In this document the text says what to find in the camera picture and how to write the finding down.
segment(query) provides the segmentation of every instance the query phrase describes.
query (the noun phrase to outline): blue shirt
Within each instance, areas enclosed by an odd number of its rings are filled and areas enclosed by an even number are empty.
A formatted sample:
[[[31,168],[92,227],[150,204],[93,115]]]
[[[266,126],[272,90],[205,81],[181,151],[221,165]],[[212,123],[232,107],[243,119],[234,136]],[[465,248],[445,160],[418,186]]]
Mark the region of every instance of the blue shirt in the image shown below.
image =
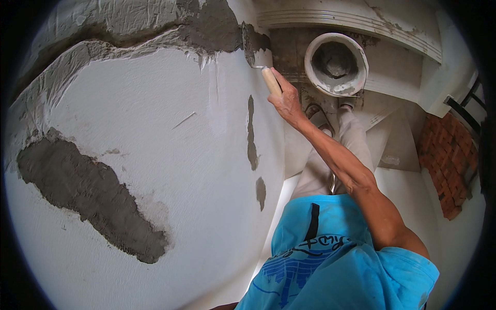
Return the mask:
[[[289,201],[271,250],[237,310],[421,309],[439,276],[409,250],[374,250],[348,194]]]

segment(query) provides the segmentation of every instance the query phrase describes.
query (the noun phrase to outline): hand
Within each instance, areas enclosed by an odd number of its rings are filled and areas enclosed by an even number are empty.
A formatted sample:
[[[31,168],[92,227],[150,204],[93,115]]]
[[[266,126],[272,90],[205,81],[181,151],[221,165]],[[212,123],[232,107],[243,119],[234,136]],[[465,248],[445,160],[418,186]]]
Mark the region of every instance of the hand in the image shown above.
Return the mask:
[[[306,119],[302,112],[302,106],[298,97],[298,90],[291,85],[274,67],[270,68],[274,73],[279,85],[281,85],[282,97],[270,94],[267,100],[274,105],[279,115],[294,128],[301,119]]]

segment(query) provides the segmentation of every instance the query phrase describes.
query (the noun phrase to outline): person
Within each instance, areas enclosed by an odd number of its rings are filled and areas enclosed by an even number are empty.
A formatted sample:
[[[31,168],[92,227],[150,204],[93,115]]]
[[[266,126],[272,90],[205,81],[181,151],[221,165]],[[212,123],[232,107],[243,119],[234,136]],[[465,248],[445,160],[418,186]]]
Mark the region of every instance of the person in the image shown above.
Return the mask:
[[[313,149],[274,232],[272,257],[239,303],[216,309],[422,309],[439,272],[377,188],[354,101],[339,98],[338,142],[329,124],[312,124],[296,88],[271,70],[282,97],[268,101]]]

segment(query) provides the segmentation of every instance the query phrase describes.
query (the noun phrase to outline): leg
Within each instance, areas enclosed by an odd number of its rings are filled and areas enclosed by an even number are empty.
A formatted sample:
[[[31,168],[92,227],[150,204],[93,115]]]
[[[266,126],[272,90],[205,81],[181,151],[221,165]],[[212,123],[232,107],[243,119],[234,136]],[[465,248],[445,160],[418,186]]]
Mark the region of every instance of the leg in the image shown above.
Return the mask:
[[[332,136],[328,129],[322,131]],[[333,172],[313,148],[291,199],[313,195],[330,195],[329,187],[333,185],[333,180]]]
[[[352,113],[351,108],[342,106],[338,109],[339,141],[355,155],[362,164],[373,173],[371,152],[367,145],[367,136],[364,127]],[[336,178],[333,194],[345,194],[344,184]]]

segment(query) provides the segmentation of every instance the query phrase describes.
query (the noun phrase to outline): bucket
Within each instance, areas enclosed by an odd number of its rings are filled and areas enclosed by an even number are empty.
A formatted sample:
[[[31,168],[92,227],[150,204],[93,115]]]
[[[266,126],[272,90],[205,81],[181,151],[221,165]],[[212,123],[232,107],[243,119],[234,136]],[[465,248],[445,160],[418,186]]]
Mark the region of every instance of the bucket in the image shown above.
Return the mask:
[[[349,97],[365,86],[369,63],[355,40],[340,33],[324,33],[305,52],[305,72],[324,94]]]

